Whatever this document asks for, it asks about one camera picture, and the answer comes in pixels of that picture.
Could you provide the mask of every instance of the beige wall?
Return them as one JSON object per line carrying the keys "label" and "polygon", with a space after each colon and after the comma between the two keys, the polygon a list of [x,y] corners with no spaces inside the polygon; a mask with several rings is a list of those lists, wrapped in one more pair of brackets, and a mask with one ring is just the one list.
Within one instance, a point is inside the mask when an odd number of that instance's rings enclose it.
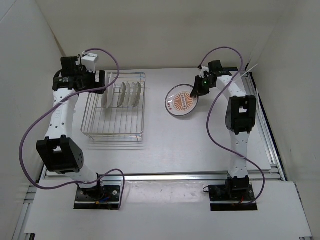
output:
{"label": "beige wall", "polygon": [[[36,2],[12,4],[10,0],[0,4],[6,7],[6,12],[0,11],[0,238],[5,240],[12,239],[29,187],[19,164],[20,140],[52,105],[48,96],[60,69],[59,50]],[[25,164],[33,177],[42,167],[36,141],[43,139],[48,122],[36,127],[24,146]]]}
{"label": "beige wall", "polygon": [[289,180],[320,239],[320,1],[295,0],[253,76]]}
{"label": "beige wall", "polygon": [[[68,56],[111,51],[122,69],[194,68],[208,51],[256,61],[291,0],[37,0]],[[208,60],[239,66],[221,50]],[[101,56],[101,67],[115,68]]]}

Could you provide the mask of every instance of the orange pattern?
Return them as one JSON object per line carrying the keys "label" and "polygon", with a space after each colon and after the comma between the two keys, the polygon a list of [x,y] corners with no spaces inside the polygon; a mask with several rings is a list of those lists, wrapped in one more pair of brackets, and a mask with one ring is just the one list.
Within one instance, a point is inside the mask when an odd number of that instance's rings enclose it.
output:
{"label": "orange pattern", "polygon": [[173,100],[174,108],[180,112],[188,110],[193,103],[194,99],[190,97],[190,93],[186,91],[177,94]]}

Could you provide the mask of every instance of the wire rack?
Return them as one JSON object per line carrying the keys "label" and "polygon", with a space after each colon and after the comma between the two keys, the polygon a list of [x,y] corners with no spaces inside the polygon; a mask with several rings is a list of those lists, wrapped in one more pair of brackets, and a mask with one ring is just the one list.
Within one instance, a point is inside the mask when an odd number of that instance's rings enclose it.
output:
{"label": "wire rack", "polygon": [[[118,107],[122,83],[140,83],[137,106]],[[89,93],[82,120],[81,132],[93,140],[141,142],[145,119],[146,75],[144,72],[122,72],[114,83],[112,104],[102,108],[102,96]]]}

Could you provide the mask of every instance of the white plate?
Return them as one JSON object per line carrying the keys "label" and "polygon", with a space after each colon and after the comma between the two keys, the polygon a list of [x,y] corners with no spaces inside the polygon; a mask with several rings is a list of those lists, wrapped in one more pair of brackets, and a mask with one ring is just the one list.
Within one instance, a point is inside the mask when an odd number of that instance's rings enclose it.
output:
{"label": "white plate", "polygon": [[129,107],[129,98],[130,98],[130,92],[131,92],[131,86],[130,86],[130,83],[126,83],[126,87],[125,87],[125,97],[124,97],[124,102],[123,102],[123,106],[125,108]]}
{"label": "white plate", "polygon": [[[109,77],[109,83],[112,83],[114,80],[114,74],[111,73]],[[112,84],[110,87],[107,88],[108,94],[107,94],[107,100],[106,100],[106,108],[110,108],[112,106],[112,100],[114,98],[114,87],[115,84]]]}
{"label": "white plate", "polygon": [[134,101],[133,107],[136,107],[136,106],[139,105],[140,95],[141,95],[141,88],[142,88],[140,82],[137,82],[136,85],[137,85],[137,91],[136,91],[136,97],[135,97],[135,101]]}
{"label": "white plate", "polygon": [[133,91],[132,91],[132,95],[131,95],[131,99],[130,99],[130,106],[133,107],[136,102],[136,98],[137,98],[138,86],[137,86],[137,84],[135,84],[133,82],[131,85],[131,88],[133,89]]}
{"label": "white plate", "polygon": [[123,82],[120,87],[120,92],[119,92],[119,97],[118,97],[118,104],[117,107],[120,108],[124,104],[125,100],[125,95],[126,95],[126,85]]}
{"label": "white plate", "polygon": [[[110,83],[110,79],[109,79],[109,75],[106,72],[105,73],[105,81],[104,81],[104,85],[107,86]],[[109,89],[107,88],[104,93],[102,94],[101,97],[101,108],[105,108],[107,106],[107,99],[108,99],[108,91]]]}
{"label": "white plate", "polygon": [[185,116],[198,104],[198,97],[190,97],[193,86],[181,84],[172,88],[165,97],[165,108],[173,116]]}

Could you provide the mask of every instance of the wall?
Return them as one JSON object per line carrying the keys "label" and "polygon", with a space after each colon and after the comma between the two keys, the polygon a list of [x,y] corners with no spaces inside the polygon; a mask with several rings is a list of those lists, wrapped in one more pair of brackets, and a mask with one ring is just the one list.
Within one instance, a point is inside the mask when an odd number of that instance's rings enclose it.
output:
{"label": "wall", "polygon": [[[60,52],[34,0],[0,3],[0,235],[12,239],[29,182],[18,158],[20,140],[34,120],[52,105],[52,77]],[[24,160],[33,177],[42,167],[36,141],[49,119],[26,140]]]}
{"label": "wall", "polygon": [[[194,68],[213,48],[256,61],[291,0],[37,0],[67,56],[111,51],[122,69]],[[101,67],[115,68],[102,56]],[[230,50],[211,60],[239,66]]]}
{"label": "wall", "polygon": [[254,79],[289,180],[320,239],[320,1],[295,0],[267,43]]}

